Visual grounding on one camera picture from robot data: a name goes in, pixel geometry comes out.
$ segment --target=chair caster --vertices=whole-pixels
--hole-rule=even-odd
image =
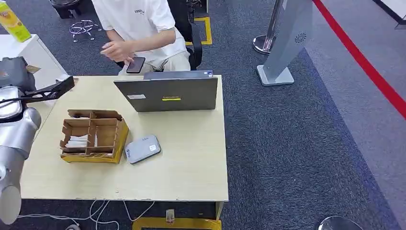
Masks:
[[[79,226],[76,224],[69,225],[65,230],[80,230]]]

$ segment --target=laptop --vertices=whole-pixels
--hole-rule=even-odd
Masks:
[[[188,77],[194,72],[156,72],[150,79],[115,80],[114,84],[137,112],[215,109],[217,77],[208,73]]]
[[[170,72],[148,72],[144,79],[174,79],[174,78],[211,78],[213,70],[194,70],[194,71],[170,71]]]

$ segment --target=yellow box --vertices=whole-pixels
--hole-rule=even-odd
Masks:
[[[221,230],[221,221],[198,218],[175,218],[173,223],[168,224],[166,218],[156,217],[141,217],[134,221],[132,230],[142,230],[143,228]]]
[[[68,113],[72,119],[65,119],[63,123],[65,138],[59,143],[61,159],[67,162],[120,162],[129,132],[121,115],[110,110],[68,110]],[[66,147],[71,136],[84,135],[88,135],[85,147]]]
[[[13,35],[19,42],[24,42],[31,37],[30,32],[23,25],[20,19],[10,9],[5,1],[0,0],[0,24]]]

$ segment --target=yellow floor marking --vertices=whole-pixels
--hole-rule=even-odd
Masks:
[[[213,40],[212,40],[212,28],[210,25],[210,17],[195,18],[194,20],[204,22],[204,27],[206,28],[206,41],[202,41],[202,45],[212,45]],[[192,43],[186,42],[186,45],[190,46],[192,45]]]
[[[173,224],[167,224],[166,218],[141,217],[134,221],[133,230],[142,230],[142,228],[221,230],[221,221],[213,219],[175,218]]]

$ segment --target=man's hand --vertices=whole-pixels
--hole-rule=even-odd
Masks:
[[[133,44],[131,41],[112,41],[106,43],[100,53],[104,54],[111,60],[124,60],[128,61],[134,53]]]
[[[130,65],[131,62],[133,62],[134,60],[131,57],[126,57],[124,58],[124,64],[125,65]]]

